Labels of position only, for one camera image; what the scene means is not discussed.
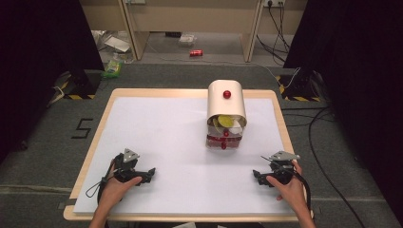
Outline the black stand base striped tape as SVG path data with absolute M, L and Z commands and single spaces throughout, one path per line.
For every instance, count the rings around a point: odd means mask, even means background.
M 281 98 L 287 101 L 319 102 L 320 96 L 311 76 L 298 72 L 276 77 Z
M 65 99 L 92 100 L 101 82 L 100 72 L 86 72 L 83 78 L 78 78 L 65 72 L 61 75 L 61 90 Z

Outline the yellow-green flat piece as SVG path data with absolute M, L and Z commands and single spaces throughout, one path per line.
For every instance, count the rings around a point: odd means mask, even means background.
M 234 119 L 232 116 L 220 115 L 218 117 L 218 123 L 223 127 L 232 127 L 234 125 Z

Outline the white table mat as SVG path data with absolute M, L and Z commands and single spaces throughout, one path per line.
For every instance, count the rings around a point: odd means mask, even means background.
M 113 158 L 129 148 L 152 181 L 129 190 L 114 214 L 141 216 L 273 216 L 292 210 L 277 190 L 258 184 L 254 171 L 270 170 L 268 157 L 282 149 L 269 99 L 245 102 L 247 126 L 236 149 L 206 146 L 207 101 L 197 98 L 117 99 L 110 109 L 74 211 L 90 214 L 94 185 Z

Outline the person's left hand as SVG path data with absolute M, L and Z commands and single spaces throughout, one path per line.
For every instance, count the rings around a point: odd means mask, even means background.
M 143 180 L 141 177 L 136 177 L 127 182 L 120 182 L 114 177 L 113 170 L 114 166 L 111 166 L 106 178 L 106 185 L 98 202 L 99 207 L 108 210 L 113 208 L 129 189 Z

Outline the white flat piece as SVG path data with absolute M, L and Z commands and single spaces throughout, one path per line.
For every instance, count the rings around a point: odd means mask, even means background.
M 239 122 L 234 121 L 233 126 L 229 127 L 228 130 L 232 133 L 232 134 L 242 134 L 243 128 L 240 125 Z

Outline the black curtain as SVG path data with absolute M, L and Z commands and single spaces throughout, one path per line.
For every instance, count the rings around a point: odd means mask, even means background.
M 355 152 L 403 225 L 403 0 L 307 0 L 285 65 L 320 73 Z
M 103 64 L 79 0 L 0 0 L 0 163 L 30 133 L 58 76 Z

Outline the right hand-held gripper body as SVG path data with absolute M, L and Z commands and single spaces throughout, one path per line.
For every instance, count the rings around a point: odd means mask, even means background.
M 300 159 L 300 155 L 279 151 L 269 157 L 269 166 L 272 170 L 268 174 L 281 184 L 288 184 L 297 173 L 293 161 Z

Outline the green packet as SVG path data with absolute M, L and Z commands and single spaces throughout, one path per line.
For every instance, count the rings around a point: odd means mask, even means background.
M 121 74 L 122 63 L 110 60 L 105 67 L 105 70 L 102 72 L 102 76 L 104 78 L 117 78 Z

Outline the person's right hand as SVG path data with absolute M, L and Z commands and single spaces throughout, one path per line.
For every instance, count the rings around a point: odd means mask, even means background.
M 296 214 L 309 212 L 303 183 L 296 176 L 293 176 L 287 184 L 282 184 L 271 176 L 266 179 L 279 190 L 277 200 L 286 200 Z

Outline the beige desk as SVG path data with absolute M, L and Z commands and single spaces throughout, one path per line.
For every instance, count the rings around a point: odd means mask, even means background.
M 296 33 L 308 0 L 285 0 L 265 8 L 263 0 L 79 0 L 92 30 L 124 30 L 136 61 L 152 31 L 235 33 L 243 59 L 252 60 L 259 34 Z

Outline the clear plastic packaging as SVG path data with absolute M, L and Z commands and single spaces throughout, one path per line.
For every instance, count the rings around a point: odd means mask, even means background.
M 178 45 L 183 48 L 190 48 L 195 45 L 196 40 L 197 37 L 193 34 L 183 34 L 178 41 Z

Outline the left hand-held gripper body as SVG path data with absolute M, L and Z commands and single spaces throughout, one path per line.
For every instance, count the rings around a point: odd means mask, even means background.
M 141 177 L 142 182 L 146 181 L 146 173 L 135 170 L 140 155 L 126 148 L 123 153 L 120 153 L 114 158 L 113 176 L 120 182 L 131 181 L 136 177 Z

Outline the beige cylindrical mailbox container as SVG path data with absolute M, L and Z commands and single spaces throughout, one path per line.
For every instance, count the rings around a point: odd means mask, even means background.
M 220 115 L 232 116 L 240 123 L 242 134 L 232 134 L 218 123 Z M 234 80 L 216 80 L 207 92 L 207 135 L 206 146 L 214 149 L 236 149 L 240 145 L 247 125 L 241 84 Z

